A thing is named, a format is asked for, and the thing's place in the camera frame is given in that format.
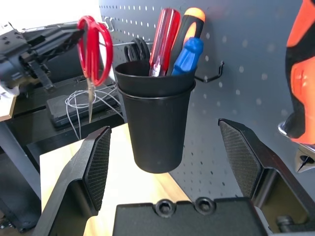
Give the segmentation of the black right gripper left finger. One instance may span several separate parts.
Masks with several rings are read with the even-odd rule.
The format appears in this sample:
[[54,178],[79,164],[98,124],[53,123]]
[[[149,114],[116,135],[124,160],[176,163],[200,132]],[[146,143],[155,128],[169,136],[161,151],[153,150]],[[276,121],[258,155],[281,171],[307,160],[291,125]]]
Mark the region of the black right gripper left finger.
[[35,227],[35,236],[82,236],[97,216],[109,165],[111,128],[105,126],[82,142],[63,168]]

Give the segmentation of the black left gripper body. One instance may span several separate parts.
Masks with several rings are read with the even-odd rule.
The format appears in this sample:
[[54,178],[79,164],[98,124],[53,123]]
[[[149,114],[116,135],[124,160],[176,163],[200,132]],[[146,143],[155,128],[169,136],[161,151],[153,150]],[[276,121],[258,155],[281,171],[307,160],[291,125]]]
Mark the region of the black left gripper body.
[[0,36],[0,85],[12,90],[28,84],[41,83],[53,89],[48,68],[39,62],[21,33],[11,30]]

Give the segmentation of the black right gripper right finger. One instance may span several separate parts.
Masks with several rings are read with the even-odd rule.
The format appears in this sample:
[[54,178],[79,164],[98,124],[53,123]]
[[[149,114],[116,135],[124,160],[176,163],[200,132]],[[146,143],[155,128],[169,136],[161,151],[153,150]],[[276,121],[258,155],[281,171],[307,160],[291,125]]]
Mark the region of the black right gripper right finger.
[[245,125],[223,118],[218,125],[238,186],[271,232],[312,235],[312,198],[280,157]]

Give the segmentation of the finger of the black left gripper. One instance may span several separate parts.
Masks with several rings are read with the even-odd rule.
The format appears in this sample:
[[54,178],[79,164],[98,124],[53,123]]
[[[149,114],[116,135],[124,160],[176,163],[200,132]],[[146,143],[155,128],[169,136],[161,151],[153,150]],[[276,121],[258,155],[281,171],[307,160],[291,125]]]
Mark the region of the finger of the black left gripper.
[[52,50],[68,49],[75,46],[82,38],[82,29],[54,29],[40,36],[40,43],[36,46],[37,53],[48,53]]

